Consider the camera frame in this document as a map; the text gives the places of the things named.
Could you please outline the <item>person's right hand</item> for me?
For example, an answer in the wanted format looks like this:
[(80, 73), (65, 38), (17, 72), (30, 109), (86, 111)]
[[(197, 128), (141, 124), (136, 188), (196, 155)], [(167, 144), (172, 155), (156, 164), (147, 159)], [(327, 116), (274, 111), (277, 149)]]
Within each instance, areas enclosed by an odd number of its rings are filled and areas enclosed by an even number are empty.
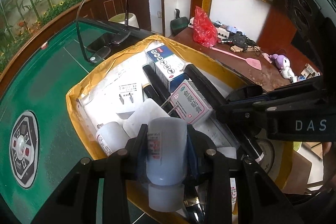
[(335, 142), (323, 142), (322, 143), (323, 158), (331, 155), (335, 155)]

